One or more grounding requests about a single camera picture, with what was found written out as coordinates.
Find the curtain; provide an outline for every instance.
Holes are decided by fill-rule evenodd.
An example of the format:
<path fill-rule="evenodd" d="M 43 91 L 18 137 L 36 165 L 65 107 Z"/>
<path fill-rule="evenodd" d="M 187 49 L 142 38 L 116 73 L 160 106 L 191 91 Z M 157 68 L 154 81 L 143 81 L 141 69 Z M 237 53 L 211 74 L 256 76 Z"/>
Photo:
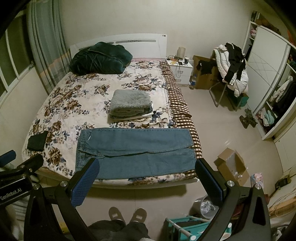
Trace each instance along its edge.
<path fill-rule="evenodd" d="M 48 93 L 68 73 L 70 53 L 61 27 L 59 0 L 32 0 L 27 5 L 30 45 Z"/>

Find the blue gripper pad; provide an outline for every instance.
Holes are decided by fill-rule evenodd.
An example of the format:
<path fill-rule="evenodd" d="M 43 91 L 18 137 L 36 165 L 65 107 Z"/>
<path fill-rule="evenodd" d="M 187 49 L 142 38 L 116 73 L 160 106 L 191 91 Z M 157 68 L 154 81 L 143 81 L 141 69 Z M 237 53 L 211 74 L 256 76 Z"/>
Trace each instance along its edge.
<path fill-rule="evenodd" d="M 80 206 L 83 203 L 99 171 L 100 163 L 95 159 L 72 190 L 71 204 L 73 207 Z"/>
<path fill-rule="evenodd" d="M 17 157 L 14 150 L 4 153 L 0 156 L 0 167 L 4 167 L 6 164 L 10 163 Z"/>
<path fill-rule="evenodd" d="M 212 203 L 220 207 L 221 203 L 223 202 L 222 189 L 199 159 L 197 159 L 195 162 L 195 172 L 204 189 L 206 190 L 208 196 L 210 197 Z"/>

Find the white nightstand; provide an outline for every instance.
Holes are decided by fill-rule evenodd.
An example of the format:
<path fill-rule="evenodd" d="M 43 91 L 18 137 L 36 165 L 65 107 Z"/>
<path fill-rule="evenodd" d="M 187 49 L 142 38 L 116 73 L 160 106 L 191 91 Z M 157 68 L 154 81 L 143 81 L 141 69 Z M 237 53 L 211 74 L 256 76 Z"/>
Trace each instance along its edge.
<path fill-rule="evenodd" d="M 178 62 L 175 64 L 171 64 L 171 60 L 166 60 L 166 62 L 169 64 L 170 69 L 172 70 L 174 77 L 177 81 L 178 85 L 188 85 L 189 84 L 189 79 L 191 76 L 192 72 L 192 65 L 190 63 L 184 64 L 184 60 L 181 61 L 183 65 L 179 65 Z"/>

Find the mattress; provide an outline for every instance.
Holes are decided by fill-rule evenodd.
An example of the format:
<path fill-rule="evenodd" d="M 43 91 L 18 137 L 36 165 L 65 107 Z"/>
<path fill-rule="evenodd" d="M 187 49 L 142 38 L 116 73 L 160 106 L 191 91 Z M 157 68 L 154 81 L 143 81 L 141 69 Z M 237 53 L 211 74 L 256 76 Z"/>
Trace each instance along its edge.
<path fill-rule="evenodd" d="M 153 116 L 130 121 L 109 118 L 110 101 L 116 89 L 147 91 L 153 102 Z M 75 173 L 75 154 L 82 129 L 116 128 L 188 128 L 196 158 L 202 157 L 198 134 L 181 89 L 167 63 L 163 61 L 134 61 L 122 74 L 87 74 L 76 76 L 69 72 L 43 103 L 26 137 L 22 158 L 40 153 L 46 173 L 70 179 Z M 27 149 L 28 139 L 47 130 L 42 152 Z M 196 177 L 194 170 L 154 177 L 102 180 L 102 185 L 148 185 Z"/>

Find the floral bedspread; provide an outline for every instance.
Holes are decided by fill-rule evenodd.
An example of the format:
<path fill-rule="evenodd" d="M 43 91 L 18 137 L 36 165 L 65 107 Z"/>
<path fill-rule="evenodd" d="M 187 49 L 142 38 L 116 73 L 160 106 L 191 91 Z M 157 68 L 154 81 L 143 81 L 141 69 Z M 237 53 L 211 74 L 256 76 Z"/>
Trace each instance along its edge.
<path fill-rule="evenodd" d="M 76 146 L 80 131 L 87 128 L 176 128 L 170 109 L 168 84 L 162 74 L 160 61 L 131 62 L 122 74 L 88 74 L 76 76 L 69 72 L 48 96 L 33 121 L 22 149 L 27 160 L 40 153 L 43 167 L 66 178 L 75 173 Z M 110 102 L 117 89 L 147 91 L 153 102 L 153 115 L 131 120 L 109 118 Z M 47 130 L 43 152 L 29 151 L 28 139 Z M 96 180 L 96 184 L 142 185 L 180 180 L 184 173 L 158 177 L 139 177 L 122 180 Z"/>

